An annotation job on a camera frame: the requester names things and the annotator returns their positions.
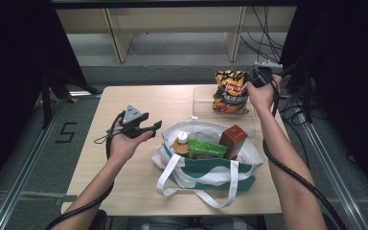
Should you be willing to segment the yellow black chips bag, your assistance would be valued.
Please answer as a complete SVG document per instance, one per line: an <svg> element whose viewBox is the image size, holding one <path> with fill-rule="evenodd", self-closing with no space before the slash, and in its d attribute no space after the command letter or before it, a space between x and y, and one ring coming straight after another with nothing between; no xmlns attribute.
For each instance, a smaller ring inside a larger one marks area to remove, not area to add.
<svg viewBox="0 0 368 230"><path fill-rule="evenodd" d="M217 71L215 79L217 91L213 95L214 110L230 114L247 113L246 104L249 96L246 81L248 73L232 70Z"/></svg>

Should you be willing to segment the brown carton box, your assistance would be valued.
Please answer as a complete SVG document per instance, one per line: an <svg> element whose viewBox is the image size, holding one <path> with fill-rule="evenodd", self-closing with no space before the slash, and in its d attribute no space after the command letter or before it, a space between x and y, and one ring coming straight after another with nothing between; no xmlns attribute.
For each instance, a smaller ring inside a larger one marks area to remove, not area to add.
<svg viewBox="0 0 368 230"><path fill-rule="evenodd" d="M230 126L224 130L218 142L220 145L227 147L224 158L236 159L247 137L246 132L238 125Z"/></svg>

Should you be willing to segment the orange juice bottle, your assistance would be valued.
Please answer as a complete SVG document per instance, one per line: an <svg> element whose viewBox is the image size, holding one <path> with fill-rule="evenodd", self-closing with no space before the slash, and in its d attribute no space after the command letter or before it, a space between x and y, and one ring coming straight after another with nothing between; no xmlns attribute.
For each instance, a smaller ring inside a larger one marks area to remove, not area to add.
<svg viewBox="0 0 368 230"><path fill-rule="evenodd" d="M180 156L187 157L189 155L189 137L184 131L180 131L177 134L173 143L174 152Z"/></svg>

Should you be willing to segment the person's left hand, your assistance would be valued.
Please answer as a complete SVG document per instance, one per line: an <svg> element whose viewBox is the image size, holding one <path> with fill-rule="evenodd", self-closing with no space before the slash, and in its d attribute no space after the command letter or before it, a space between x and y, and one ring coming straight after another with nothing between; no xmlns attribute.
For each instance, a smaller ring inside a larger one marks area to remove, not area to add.
<svg viewBox="0 0 368 230"><path fill-rule="evenodd" d="M120 131L113 131L108 162L113 165L124 165L133 156L139 145L146 142L152 135L152 131L147 131L131 139Z"/></svg>

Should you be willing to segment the green snack packet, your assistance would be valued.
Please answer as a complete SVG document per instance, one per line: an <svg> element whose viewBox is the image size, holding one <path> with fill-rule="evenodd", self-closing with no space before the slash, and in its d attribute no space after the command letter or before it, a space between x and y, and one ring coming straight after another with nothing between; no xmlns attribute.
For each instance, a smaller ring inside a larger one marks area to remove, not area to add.
<svg viewBox="0 0 368 230"><path fill-rule="evenodd" d="M226 146L196 138L189 139L189 157L191 159L222 158L226 151Z"/></svg>

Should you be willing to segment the metal floor rail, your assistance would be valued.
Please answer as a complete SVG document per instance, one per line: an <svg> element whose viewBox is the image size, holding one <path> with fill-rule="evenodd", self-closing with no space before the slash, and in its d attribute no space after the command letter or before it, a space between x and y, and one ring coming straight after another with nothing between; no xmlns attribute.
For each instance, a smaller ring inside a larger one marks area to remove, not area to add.
<svg viewBox="0 0 368 230"><path fill-rule="evenodd" d="M20 135L13 153L0 172L0 230L4 230L20 199L35 165L44 150L65 100L49 101L52 117L43 121L43 108L38 107Z"/></svg>
<svg viewBox="0 0 368 230"><path fill-rule="evenodd" d="M310 139L310 142L324 168L327 177L333 185L340 204L342 205L350 223L355 230L368 230L368 222L362 214L357 202L354 200L351 192L343 181L338 169L336 168L332 158L322 143L313 124L304 124L304 130Z"/></svg>

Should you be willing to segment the clear plastic tray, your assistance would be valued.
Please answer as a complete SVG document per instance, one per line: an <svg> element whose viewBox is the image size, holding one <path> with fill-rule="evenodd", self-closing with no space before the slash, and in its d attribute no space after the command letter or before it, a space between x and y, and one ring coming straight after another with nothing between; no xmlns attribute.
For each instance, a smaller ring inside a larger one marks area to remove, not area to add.
<svg viewBox="0 0 368 230"><path fill-rule="evenodd" d="M217 87L213 84L196 86L193 91L193 115L199 120L222 124L224 126L238 125L243 130L256 128L259 122L255 109L247 102L244 113L224 113L213 108Z"/></svg>

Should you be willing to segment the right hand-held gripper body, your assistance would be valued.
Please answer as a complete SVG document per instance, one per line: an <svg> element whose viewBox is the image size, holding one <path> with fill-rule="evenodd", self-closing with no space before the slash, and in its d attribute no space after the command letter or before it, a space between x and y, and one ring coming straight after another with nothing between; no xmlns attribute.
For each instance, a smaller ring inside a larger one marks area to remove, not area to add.
<svg viewBox="0 0 368 230"><path fill-rule="evenodd" d="M273 74L280 74L283 65L274 62L256 62L251 68L250 81L255 87L262 87L272 81Z"/></svg>

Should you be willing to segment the black curtain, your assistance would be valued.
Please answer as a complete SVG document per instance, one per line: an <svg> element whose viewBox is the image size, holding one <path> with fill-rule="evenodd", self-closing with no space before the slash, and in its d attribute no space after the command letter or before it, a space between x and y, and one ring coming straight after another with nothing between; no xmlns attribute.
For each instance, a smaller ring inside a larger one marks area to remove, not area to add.
<svg viewBox="0 0 368 230"><path fill-rule="evenodd" d="M0 0L0 171L51 70L85 82L51 0Z"/></svg>
<svg viewBox="0 0 368 230"><path fill-rule="evenodd" d="M368 0L297 0L281 63L306 58L323 107L368 177Z"/></svg>

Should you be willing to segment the black metal stand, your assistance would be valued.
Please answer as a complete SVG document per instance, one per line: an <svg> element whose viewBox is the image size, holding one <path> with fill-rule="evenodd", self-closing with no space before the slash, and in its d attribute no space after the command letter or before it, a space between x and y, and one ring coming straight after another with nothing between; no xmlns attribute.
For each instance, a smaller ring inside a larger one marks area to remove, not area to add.
<svg viewBox="0 0 368 230"><path fill-rule="evenodd" d="M52 107L50 92L53 92L58 99L67 99L71 96L71 92L67 89L66 83L71 83L77 87L87 91L91 95L100 95L101 91L90 86L85 79L79 80L63 71L56 70L53 67L47 68L41 78L41 97L43 101L43 127L46 128L52 120Z"/></svg>
<svg viewBox="0 0 368 230"><path fill-rule="evenodd" d="M297 60L286 68L281 76L289 76L288 93L296 94L298 91L303 93L303 112L307 122L311 124L311 73L307 63L303 60Z"/></svg>

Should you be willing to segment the beige wooden desk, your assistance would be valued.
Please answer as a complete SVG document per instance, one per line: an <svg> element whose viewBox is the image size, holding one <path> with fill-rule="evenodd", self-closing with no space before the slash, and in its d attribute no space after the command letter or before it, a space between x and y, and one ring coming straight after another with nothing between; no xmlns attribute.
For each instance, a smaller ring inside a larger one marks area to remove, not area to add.
<svg viewBox="0 0 368 230"><path fill-rule="evenodd" d="M108 34L116 61L123 63L127 47L139 33L222 33L230 61L237 59L242 33L255 33L268 21L273 33L286 33L296 8L182 7L58 10L68 34Z"/></svg>

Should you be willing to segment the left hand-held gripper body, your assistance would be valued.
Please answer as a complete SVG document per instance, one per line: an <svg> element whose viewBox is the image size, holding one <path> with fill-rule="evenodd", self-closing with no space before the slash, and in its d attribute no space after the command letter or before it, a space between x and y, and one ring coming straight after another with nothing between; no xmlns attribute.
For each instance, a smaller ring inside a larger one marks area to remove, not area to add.
<svg viewBox="0 0 368 230"><path fill-rule="evenodd" d="M125 136L129 138L136 138L142 134L140 126L137 125L138 118L142 114L143 113L141 111L139 111L132 105L129 105L126 108L125 115L122 120L122 133Z"/></svg>

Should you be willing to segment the person's right hand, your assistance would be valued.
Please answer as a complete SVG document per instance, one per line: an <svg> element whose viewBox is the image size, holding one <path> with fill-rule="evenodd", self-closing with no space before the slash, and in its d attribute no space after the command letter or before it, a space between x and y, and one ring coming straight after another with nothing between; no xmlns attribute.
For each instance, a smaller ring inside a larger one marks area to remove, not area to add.
<svg viewBox="0 0 368 230"><path fill-rule="evenodd" d="M269 112L274 102L274 95L279 91L282 78L278 75L272 76L272 82L265 86L256 88L251 82L246 84L249 101L258 113Z"/></svg>

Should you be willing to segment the white green orange tote bag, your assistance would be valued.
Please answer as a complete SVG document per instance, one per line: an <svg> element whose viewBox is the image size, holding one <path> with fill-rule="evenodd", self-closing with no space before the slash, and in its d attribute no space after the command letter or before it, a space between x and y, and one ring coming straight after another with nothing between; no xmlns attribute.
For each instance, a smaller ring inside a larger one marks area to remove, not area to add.
<svg viewBox="0 0 368 230"><path fill-rule="evenodd" d="M167 197L177 191L193 191L213 208L230 206L238 191L248 191L255 182L254 171L263 159L254 144L246 139L234 160L189 159L174 153L173 142L180 132L216 143L228 126L186 120L162 131L163 144L156 148L151 160L163 172L156 191Z"/></svg>

